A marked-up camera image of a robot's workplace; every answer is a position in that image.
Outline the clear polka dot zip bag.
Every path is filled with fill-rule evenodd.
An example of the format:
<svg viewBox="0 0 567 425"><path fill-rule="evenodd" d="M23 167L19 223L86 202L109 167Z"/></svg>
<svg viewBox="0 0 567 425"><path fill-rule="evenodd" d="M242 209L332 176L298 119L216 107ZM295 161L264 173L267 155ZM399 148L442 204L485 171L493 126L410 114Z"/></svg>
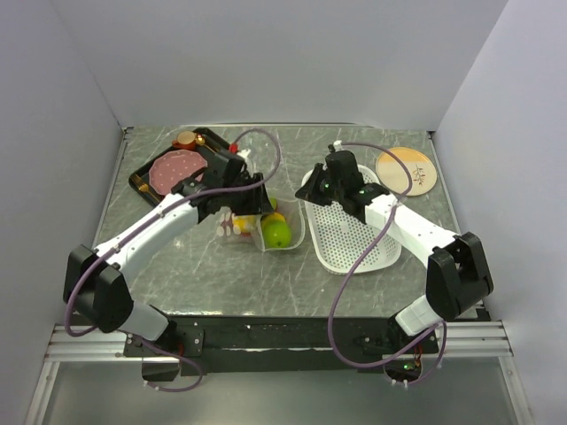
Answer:
<svg viewBox="0 0 567 425"><path fill-rule="evenodd" d="M275 210L264 215L236 216L231 210L221 212L216 220L216 237L224 243L251 243L262 252L298 248L306 234L299 201L271 197L270 202Z"/></svg>

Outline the yellow pear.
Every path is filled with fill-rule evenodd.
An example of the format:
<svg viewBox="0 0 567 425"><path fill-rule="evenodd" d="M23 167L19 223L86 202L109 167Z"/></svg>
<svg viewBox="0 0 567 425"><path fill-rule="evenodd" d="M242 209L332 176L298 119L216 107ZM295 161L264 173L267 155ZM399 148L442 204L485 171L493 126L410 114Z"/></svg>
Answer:
<svg viewBox="0 0 567 425"><path fill-rule="evenodd" d="M279 220L286 222L285 217L279 212L272 212L262 217L261 222L269 222L271 220Z"/></svg>

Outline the yellow green mango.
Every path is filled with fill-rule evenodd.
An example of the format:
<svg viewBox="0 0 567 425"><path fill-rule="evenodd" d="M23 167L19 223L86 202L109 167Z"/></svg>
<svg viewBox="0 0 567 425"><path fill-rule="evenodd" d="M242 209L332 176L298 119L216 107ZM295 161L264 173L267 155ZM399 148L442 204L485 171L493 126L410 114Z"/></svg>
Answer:
<svg viewBox="0 0 567 425"><path fill-rule="evenodd" d="M256 230L257 217L255 215L232 216L233 232L236 235L250 235Z"/></svg>

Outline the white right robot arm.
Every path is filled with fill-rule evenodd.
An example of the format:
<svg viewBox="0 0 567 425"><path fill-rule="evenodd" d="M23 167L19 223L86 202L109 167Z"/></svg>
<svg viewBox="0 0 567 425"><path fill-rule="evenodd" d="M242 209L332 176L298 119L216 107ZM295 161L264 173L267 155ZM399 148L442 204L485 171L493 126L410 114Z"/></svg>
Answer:
<svg viewBox="0 0 567 425"><path fill-rule="evenodd" d="M354 154L334 151L302 180L296 198L313 205L340 205L359 222L384 231L416 256L426 269L424 294L391 318L387 332L396 352L408 352L419 333L452 321L493 292L480 239L458 235L400 203L384 186L365 182Z"/></svg>

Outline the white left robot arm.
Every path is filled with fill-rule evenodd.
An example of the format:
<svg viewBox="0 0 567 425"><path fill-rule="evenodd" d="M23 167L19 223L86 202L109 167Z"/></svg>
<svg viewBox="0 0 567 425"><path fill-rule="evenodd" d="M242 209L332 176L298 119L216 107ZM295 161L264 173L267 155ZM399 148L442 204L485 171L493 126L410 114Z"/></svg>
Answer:
<svg viewBox="0 0 567 425"><path fill-rule="evenodd" d="M265 184L274 175L255 170L250 150L213 153L201 168L179 175L170 191L142 219L94 248L69 254L63 299L69 336L73 313L104 333L122 331L144 339L152 353L175 348L176 322L160 309L133 299L129 283L158 251L223 207L238 215L271 211Z"/></svg>

